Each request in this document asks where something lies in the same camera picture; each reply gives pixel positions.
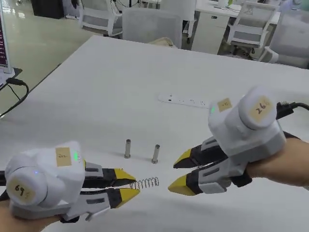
metal peg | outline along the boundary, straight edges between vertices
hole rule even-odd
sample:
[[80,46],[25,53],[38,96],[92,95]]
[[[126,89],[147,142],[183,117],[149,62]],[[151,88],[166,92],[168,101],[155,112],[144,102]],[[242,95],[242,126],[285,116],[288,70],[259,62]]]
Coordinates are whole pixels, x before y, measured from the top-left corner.
[[153,164],[156,164],[158,163],[158,156],[159,156],[159,150],[160,150],[160,145],[157,144],[155,147],[154,147],[154,156],[153,156],[153,159],[151,160],[151,162]]
[[126,151],[125,151],[125,158],[126,159],[131,157],[131,155],[130,155],[130,148],[131,148],[131,140],[127,139],[126,140]]

metal spring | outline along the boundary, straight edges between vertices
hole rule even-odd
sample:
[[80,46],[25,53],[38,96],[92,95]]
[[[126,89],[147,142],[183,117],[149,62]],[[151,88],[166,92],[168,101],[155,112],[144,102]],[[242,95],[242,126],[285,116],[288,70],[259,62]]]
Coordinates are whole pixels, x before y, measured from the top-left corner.
[[143,188],[146,189],[155,186],[159,186],[158,177],[150,177],[148,179],[139,180],[130,184],[131,189],[143,189]]

tiled floor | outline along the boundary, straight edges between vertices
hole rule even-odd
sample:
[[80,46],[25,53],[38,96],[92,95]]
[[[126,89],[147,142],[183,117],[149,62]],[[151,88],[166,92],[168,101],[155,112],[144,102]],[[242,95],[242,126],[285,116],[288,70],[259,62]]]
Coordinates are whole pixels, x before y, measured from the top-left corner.
[[[79,28],[73,19],[50,19],[33,15],[29,0],[2,0],[10,61],[23,72],[18,78],[36,86],[59,63],[68,58],[93,33]],[[14,87],[22,96],[24,89]],[[16,102],[9,88],[0,91],[0,112]]]

electrical outlet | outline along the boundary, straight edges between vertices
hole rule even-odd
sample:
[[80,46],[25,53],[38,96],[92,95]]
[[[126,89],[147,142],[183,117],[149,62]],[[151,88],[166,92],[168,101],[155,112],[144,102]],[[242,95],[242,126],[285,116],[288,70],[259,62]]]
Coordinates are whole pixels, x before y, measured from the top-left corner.
[[167,102],[172,104],[187,105],[187,106],[209,109],[208,107],[209,104],[206,103],[205,100],[202,100],[200,98],[189,98],[174,94],[161,93],[158,97],[158,100],[161,102]]

computer monitor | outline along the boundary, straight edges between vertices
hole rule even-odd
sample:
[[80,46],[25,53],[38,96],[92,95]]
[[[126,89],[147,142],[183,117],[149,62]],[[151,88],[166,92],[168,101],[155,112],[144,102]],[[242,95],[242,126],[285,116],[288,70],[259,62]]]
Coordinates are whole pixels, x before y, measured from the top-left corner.
[[0,1],[0,87],[3,86],[7,78],[13,76],[14,70],[10,65],[8,45],[5,36],[2,3]]

